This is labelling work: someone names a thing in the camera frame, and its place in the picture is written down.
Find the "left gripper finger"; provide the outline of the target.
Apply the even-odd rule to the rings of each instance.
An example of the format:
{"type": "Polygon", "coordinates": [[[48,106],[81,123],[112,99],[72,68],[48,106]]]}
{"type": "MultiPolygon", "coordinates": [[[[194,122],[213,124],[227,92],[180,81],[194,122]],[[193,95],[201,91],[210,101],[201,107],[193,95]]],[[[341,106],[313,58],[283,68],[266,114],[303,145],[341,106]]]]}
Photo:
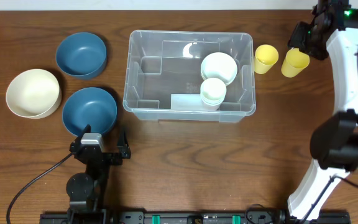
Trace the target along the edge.
{"type": "Polygon", "coordinates": [[[119,130],[119,138],[117,140],[117,148],[120,153],[129,153],[129,144],[126,138],[126,132],[124,128],[119,130]]]}
{"type": "Polygon", "coordinates": [[[71,142],[70,149],[80,149],[82,145],[81,140],[83,136],[86,133],[90,133],[90,131],[91,131],[91,126],[87,124],[85,128],[82,130],[82,132],[71,142]]]}

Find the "white small bowl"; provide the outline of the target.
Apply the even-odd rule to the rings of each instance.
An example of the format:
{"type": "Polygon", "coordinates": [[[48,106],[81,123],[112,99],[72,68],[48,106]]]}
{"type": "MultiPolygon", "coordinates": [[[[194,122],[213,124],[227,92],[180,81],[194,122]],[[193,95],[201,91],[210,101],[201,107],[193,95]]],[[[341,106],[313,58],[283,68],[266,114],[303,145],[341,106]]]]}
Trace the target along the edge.
{"type": "Polygon", "coordinates": [[[236,61],[228,54],[215,52],[207,55],[201,63],[201,77],[218,78],[230,85],[236,78],[238,67],[236,61]]]}

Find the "white cup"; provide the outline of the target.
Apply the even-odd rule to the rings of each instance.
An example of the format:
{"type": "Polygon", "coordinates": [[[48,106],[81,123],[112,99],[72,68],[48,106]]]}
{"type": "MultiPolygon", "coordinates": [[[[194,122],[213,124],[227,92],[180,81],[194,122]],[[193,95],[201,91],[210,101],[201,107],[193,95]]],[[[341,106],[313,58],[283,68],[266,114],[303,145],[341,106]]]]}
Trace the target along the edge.
{"type": "Polygon", "coordinates": [[[226,92],[226,84],[218,78],[207,78],[200,86],[201,99],[210,105],[222,103],[226,92]]]}

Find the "pink cup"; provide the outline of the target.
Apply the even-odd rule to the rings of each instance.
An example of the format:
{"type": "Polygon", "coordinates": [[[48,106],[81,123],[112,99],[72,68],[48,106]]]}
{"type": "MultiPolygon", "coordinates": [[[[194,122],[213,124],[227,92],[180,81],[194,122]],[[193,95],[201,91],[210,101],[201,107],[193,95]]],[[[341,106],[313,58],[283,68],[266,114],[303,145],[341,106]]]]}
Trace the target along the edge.
{"type": "Polygon", "coordinates": [[[206,103],[204,101],[202,101],[201,104],[202,104],[202,110],[204,110],[204,111],[216,111],[221,106],[220,103],[212,105],[212,104],[206,103]]]}

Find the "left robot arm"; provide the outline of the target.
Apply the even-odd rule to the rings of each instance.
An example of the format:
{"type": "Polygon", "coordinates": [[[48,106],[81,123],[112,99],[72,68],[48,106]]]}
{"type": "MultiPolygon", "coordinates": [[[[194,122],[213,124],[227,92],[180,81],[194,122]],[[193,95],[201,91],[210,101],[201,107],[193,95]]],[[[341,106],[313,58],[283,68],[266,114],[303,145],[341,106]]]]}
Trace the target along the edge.
{"type": "Polygon", "coordinates": [[[131,157],[126,132],[121,130],[117,140],[117,152],[104,149],[103,137],[92,133],[86,125],[82,133],[70,144],[74,158],[86,165],[84,172],[70,177],[66,192],[70,198],[68,220],[65,223],[112,223],[110,212],[103,207],[109,170],[121,166],[131,157]]]}

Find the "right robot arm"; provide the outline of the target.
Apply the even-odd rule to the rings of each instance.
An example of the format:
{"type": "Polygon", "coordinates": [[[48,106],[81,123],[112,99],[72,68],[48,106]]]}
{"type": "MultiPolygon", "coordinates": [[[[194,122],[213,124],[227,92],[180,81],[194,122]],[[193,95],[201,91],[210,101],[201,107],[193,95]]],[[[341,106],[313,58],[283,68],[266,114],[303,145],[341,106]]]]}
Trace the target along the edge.
{"type": "Polygon", "coordinates": [[[287,200],[291,223],[321,221],[325,201],[358,168],[358,9],[349,1],[318,1],[312,14],[310,23],[297,23],[288,47],[330,58],[334,111],[312,134],[311,164],[287,200]]]}

